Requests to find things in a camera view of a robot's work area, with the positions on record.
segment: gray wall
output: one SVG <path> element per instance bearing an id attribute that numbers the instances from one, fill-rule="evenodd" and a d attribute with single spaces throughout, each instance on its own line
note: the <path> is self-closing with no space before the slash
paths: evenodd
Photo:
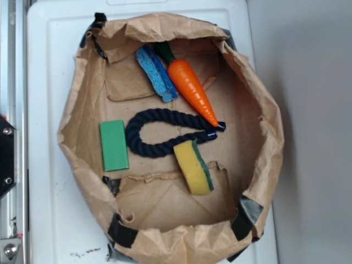
<path id="1" fill-rule="evenodd" d="M 352 1 L 248 0 L 256 70 L 283 115 L 281 264 L 352 263 Z"/>

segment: yellow sponge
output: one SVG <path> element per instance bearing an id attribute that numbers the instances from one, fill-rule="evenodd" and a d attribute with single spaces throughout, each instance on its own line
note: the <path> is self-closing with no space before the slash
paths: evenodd
<path id="1" fill-rule="evenodd" d="M 208 167 L 199 154 L 196 141 L 188 140 L 176 145 L 174 152 L 191 194 L 210 193 L 214 187 Z"/>

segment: blue sponge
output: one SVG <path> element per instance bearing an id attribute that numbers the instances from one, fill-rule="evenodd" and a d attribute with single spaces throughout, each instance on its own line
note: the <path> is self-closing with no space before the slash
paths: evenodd
<path id="1" fill-rule="evenodd" d="M 144 45 L 136 52 L 138 63 L 148 75 L 152 85 L 164 102 L 170 102 L 178 98 L 175 86 L 167 75 L 164 66 L 157 54 L 147 45 Z"/>

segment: black tape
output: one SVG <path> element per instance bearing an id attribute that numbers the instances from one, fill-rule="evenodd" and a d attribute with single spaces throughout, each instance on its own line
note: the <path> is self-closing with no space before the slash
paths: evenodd
<path id="1" fill-rule="evenodd" d="M 252 238 L 252 243 L 257 242 L 259 240 L 259 238 Z M 228 262 L 233 262 L 235 259 L 237 259 L 242 253 L 243 251 L 245 251 L 248 247 L 246 247 L 245 249 L 242 249 L 241 251 L 237 252 L 236 254 L 233 254 L 231 256 L 229 256 L 227 258 Z"/>
<path id="2" fill-rule="evenodd" d="M 79 45 L 81 48 L 84 48 L 86 46 L 86 36 L 91 29 L 102 29 L 105 26 L 105 22 L 107 21 L 107 18 L 104 13 L 95 13 L 94 16 L 95 16 L 94 22 L 88 27 L 88 29 L 84 33 L 84 36 L 81 40 L 81 43 Z"/>
<path id="3" fill-rule="evenodd" d="M 238 215 L 235 220 L 231 221 L 231 228 L 238 241 L 240 241 L 251 232 L 264 207 L 242 195 L 238 202 L 237 209 Z"/>
<path id="4" fill-rule="evenodd" d="M 97 53 L 100 55 L 100 57 L 102 57 L 103 59 L 107 59 L 107 56 L 105 55 L 105 52 L 102 50 L 102 48 L 99 46 L 99 44 L 97 43 L 97 38 L 96 36 L 92 35 L 92 40 L 94 43 L 94 47 L 97 51 Z"/>
<path id="5" fill-rule="evenodd" d="M 107 258 L 106 258 L 107 262 L 109 262 L 110 260 L 119 260 L 119 261 L 123 261 L 124 263 L 138 264 L 137 261 L 135 261 L 132 258 L 130 258 L 129 256 L 126 256 L 125 254 L 122 254 L 121 252 L 117 251 L 110 244 L 108 244 L 108 250 L 109 250 L 109 254 L 107 255 Z"/>
<path id="6" fill-rule="evenodd" d="M 108 234 L 117 244 L 130 249 L 137 237 L 138 230 L 123 226 L 120 220 L 120 215 L 115 214 L 109 227 Z"/>
<path id="7" fill-rule="evenodd" d="M 235 41 L 233 40 L 233 37 L 231 35 L 231 32 L 228 30 L 228 29 L 223 29 L 221 28 L 225 33 L 226 35 L 230 36 L 226 41 L 226 43 L 234 50 L 234 51 L 237 51 L 237 48 L 236 48 L 236 45 L 235 45 Z"/>
<path id="8" fill-rule="evenodd" d="M 109 177 L 103 176 L 103 183 L 105 183 L 106 185 L 108 185 L 110 191 L 112 192 L 112 194 L 116 197 L 116 195 L 119 193 L 120 189 L 120 183 L 121 183 L 121 179 L 117 179 L 117 180 L 110 180 Z"/>

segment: white plastic tray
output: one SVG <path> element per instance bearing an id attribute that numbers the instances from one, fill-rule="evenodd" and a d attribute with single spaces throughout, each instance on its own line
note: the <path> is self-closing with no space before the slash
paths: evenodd
<path id="1" fill-rule="evenodd" d="M 57 144 L 58 126 L 74 76 L 74 56 L 95 12 L 105 13 L 108 20 L 170 12 L 210 21 L 231 31 L 238 51 L 248 56 L 254 66 L 245 0 L 35 3 L 28 13 L 27 33 L 30 233 L 34 264 L 107 261 L 108 240 L 90 213 Z M 233 263 L 277 264 L 272 212 L 263 238 Z"/>

